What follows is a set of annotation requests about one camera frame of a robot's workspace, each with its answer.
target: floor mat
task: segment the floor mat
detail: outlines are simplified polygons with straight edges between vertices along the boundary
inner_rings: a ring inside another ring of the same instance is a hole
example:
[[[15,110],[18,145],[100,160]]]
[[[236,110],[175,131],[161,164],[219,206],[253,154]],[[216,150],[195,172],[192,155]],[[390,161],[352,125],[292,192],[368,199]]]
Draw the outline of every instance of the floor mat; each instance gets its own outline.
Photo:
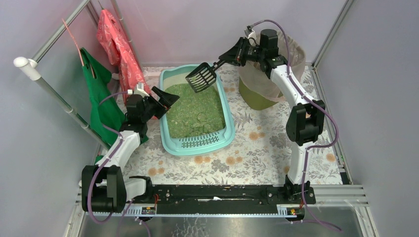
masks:
[[[160,72],[167,67],[149,67]],[[218,73],[223,81],[230,110],[236,127],[236,137],[228,146],[214,153],[195,157],[176,157],[167,153],[160,137],[159,121],[150,120],[149,141],[134,151],[124,176],[150,176],[153,184],[283,184],[290,169],[291,141],[285,132],[290,114],[283,100],[263,110],[248,107],[239,94],[239,75],[234,66],[224,65]],[[158,86],[159,79],[147,81],[150,87]],[[317,98],[309,68],[306,67],[302,86]],[[117,103],[126,109],[122,97]],[[319,136],[317,144],[328,144],[327,132]],[[332,148],[310,150],[309,177],[312,184],[342,184]]]

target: metal pole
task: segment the metal pole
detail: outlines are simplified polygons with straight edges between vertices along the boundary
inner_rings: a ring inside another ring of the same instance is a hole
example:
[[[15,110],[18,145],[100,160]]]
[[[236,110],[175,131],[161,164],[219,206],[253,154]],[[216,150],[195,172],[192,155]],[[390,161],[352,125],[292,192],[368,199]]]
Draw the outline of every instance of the metal pole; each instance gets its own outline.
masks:
[[[336,35],[336,32],[342,25],[343,20],[345,19],[346,15],[348,14],[348,11],[350,10],[351,6],[354,4],[356,0],[346,0],[345,4],[343,5],[342,10],[339,13],[339,16],[337,16],[337,19],[335,23],[333,24],[329,34],[326,37],[326,40],[324,41],[322,47],[320,48],[319,53],[316,55],[316,58],[313,60],[313,68],[317,68],[319,66],[320,61],[322,60],[326,50],[328,49],[330,43],[332,42],[333,38]]]
[[[91,129],[90,125],[61,97],[57,91],[46,82],[39,72],[35,69],[37,63],[24,57],[18,57],[14,61],[14,66],[23,71],[31,80],[35,81],[46,93],[48,93],[62,108],[68,113],[90,136],[100,143],[106,149],[110,146],[104,142],[102,138]]]
[[[89,1],[88,4],[86,5],[86,10],[89,12],[90,17],[92,18],[93,22],[97,26],[99,24],[99,15],[94,9],[94,6],[91,3],[91,1]]]
[[[82,3],[76,8],[76,10],[67,18],[66,24],[70,26],[74,19],[80,14],[84,7],[90,3],[90,0],[83,0]],[[60,28],[48,39],[48,41],[38,50],[38,52],[32,57],[32,59],[39,63],[40,60],[48,53],[51,47],[57,42],[60,36],[65,32],[65,27],[61,24]]]
[[[132,43],[131,35],[129,34],[129,30],[128,30],[128,27],[126,26],[124,17],[122,17],[122,13],[121,13],[121,10],[119,9],[117,0],[111,0],[111,3],[112,3],[112,6],[114,7],[114,10],[115,10],[116,14],[117,14],[119,22],[121,23],[122,30],[125,32],[126,38],[128,40],[128,44],[131,47],[132,52],[134,53],[134,58],[137,61],[137,64],[138,64],[140,70],[143,72],[143,69],[141,68],[141,65],[140,65],[140,60],[138,58],[138,51],[135,48],[135,45]]]

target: litter box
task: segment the litter box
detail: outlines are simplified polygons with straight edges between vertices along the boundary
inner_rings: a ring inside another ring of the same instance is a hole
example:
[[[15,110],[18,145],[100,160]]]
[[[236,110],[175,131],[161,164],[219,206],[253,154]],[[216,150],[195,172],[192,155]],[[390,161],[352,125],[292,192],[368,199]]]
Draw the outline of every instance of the litter box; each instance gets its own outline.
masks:
[[[193,71],[198,65],[199,64],[189,64],[162,71],[160,74],[159,88],[166,90],[168,87],[175,84],[188,83],[186,79],[167,79],[178,74],[189,73]],[[172,138],[169,134],[168,120],[166,115],[164,115],[160,119],[160,131],[162,135],[163,147],[170,154],[175,156],[202,155],[221,149],[233,141],[236,130],[219,74],[217,74],[217,80],[213,86],[220,96],[225,119],[225,127],[222,130],[201,136]]]

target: gray wall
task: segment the gray wall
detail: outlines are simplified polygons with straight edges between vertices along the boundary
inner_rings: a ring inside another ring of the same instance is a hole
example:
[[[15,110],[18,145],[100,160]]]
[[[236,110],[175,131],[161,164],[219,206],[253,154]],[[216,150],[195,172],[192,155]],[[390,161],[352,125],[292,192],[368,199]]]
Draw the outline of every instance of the gray wall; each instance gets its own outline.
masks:
[[[110,0],[101,0],[112,8]],[[256,21],[281,24],[311,62],[345,0],[127,0],[118,1],[142,65],[216,60]],[[264,23],[257,29],[275,28]]]
[[[381,237],[418,236],[419,1],[357,1],[319,67]]]
[[[62,236],[84,165],[97,143],[48,95],[13,66],[32,57],[81,0],[0,3],[0,236]],[[70,26],[79,46],[105,62],[84,10]],[[89,120],[90,102],[68,33],[38,66],[41,75]]]

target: plastic bag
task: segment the plastic bag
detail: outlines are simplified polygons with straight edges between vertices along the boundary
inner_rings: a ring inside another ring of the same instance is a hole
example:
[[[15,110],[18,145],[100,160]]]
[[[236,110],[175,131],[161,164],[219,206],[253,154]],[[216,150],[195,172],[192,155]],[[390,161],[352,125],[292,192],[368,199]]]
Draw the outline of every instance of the plastic bag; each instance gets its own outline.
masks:
[[[287,58],[287,47],[285,38],[281,31],[277,31],[279,53]],[[291,69],[298,81],[305,68],[305,52],[295,40],[287,36],[291,56]],[[256,35],[256,42],[259,43],[260,33]],[[264,72],[260,70],[260,64],[247,61],[244,67],[239,67],[239,76],[243,84],[250,90],[258,93],[267,100],[279,102],[282,96],[281,90],[273,83]]]

